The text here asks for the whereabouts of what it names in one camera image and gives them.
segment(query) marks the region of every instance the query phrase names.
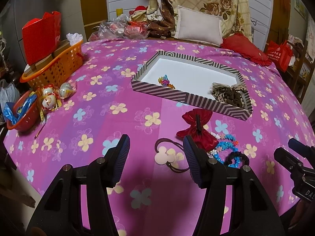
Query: cardboard tray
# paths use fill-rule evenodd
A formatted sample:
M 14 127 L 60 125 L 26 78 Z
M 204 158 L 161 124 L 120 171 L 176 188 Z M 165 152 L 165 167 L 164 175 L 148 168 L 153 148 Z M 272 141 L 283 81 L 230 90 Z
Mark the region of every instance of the cardboard tray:
M 158 78 L 164 75 L 176 89 L 158 83 Z M 131 79 L 135 91 L 247 120 L 253 112 L 248 91 L 241 93 L 245 102 L 242 109 L 215 100 L 209 93 L 213 82 L 231 86 L 244 80 L 238 70 L 223 64 L 165 51 L 158 51 Z

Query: white tissue paper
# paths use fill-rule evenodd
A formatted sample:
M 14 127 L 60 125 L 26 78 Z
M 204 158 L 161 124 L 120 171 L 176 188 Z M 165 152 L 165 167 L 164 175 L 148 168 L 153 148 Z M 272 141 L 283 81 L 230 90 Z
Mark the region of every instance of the white tissue paper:
M 83 35 L 82 34 L 67 34 L 66 35 L 68 41 L 70 42 L 70 45 L 73 46 L 75 44 L 77 44 L 78 42 L 81 42 L 83 40 Z

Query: red bow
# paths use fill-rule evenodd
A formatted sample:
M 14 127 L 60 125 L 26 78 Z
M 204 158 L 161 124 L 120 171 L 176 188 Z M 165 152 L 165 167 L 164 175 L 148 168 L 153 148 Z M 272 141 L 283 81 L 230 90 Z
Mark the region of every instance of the red bow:
M 178 131 L 176 135 L 181 138 L 191 135 L 199 148 L 204 149 L 206 152 L 213 150 L 219 142 L 203 127 L 210 120 L 211 116 L 212 111 L 201 108 L 194 108 L 192 111 L 186 112 L 182 117 L 185 122 L 190 124 L 190 127 Z

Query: red heart pillow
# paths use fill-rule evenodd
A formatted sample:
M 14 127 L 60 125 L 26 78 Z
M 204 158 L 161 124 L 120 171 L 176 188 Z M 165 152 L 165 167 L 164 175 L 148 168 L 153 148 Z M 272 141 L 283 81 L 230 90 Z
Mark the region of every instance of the red heart pillow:
M 239 53 L 242 57 L 261 66 L 270 66 L 272 63 L 267 55 L 252 44 L 242 33 L 235 33 L 228 38 L 224 38 L 221 48 Z

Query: red plastic bowl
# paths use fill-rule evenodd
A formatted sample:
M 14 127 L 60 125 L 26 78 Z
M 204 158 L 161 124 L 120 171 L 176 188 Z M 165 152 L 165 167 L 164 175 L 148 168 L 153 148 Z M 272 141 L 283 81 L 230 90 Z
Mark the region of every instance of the red plastic bowl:
M 24 104 L 25 99 L 29 96 L 31 91 L 27 91 L 13 106 L 13 114 L 16 115 L 16 110 Z M 7 120 L 7 128 L 9 130 L 16 129 L 20 132 L 29 130 L 35 125 L 37 119 L 40 117 L 37 100 L 31 105 L 26 114 L 15 124 L 12 125 L 10 120 Z

